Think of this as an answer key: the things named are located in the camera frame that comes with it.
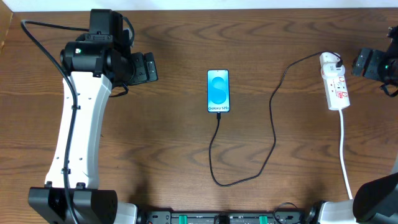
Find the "blue Galaxy smartphone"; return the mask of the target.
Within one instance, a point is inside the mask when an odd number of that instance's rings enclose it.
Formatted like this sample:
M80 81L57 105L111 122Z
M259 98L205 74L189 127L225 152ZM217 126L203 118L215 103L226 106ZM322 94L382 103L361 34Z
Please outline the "blue Galaxy smartphone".
M207 71L207 109L209 113L228 113L231 109L229 71Z

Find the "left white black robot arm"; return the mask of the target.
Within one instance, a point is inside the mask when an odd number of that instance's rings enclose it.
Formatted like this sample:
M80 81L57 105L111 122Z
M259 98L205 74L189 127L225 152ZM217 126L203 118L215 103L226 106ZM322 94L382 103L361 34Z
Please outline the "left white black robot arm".
M99 188L98 151L112 90L158 80L152 53L133 53L134 28L110 9L90 12L90 26L53 64L63 77L63 111L55 155L43 187L28 203L49 223L145 223L114 190Z

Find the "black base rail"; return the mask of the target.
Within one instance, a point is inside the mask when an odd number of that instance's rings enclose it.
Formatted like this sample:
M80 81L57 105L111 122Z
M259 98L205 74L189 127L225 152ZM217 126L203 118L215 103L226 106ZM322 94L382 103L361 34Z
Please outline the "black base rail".
M299 210L265 213L205 212L139 212L137 224L300 224L304 214Z

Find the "white USB charger adapter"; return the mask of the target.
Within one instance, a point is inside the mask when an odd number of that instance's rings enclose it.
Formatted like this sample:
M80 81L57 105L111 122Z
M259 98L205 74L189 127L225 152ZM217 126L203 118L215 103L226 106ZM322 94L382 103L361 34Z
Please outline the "white USB charger adapter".
M324 52L320 55L321 75L323 79L342 77L345 74L345 66L342 59L336 53Z

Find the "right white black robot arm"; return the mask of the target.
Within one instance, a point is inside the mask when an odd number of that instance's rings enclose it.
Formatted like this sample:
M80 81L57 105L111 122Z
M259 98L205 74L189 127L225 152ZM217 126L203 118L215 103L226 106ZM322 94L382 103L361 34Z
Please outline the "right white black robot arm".
M397 92L397 27L390 27L387 37L391 43L385 52L362 48L353 61L352 75L380 82L380 89L394 98ZM343 88L345 69L337 54L320 55L321 75L324 81L328 107L341 112L349 106ZM397 168L391 174L363 184L356 195L341 202L317 202L310 210L305 223L397 223Z

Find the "white power strip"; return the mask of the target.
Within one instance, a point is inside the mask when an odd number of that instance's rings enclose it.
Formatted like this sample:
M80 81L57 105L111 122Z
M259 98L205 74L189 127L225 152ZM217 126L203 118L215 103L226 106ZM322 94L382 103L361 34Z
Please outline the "white power strip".
M342 110L350 105L345 75L323 79L328 109Z

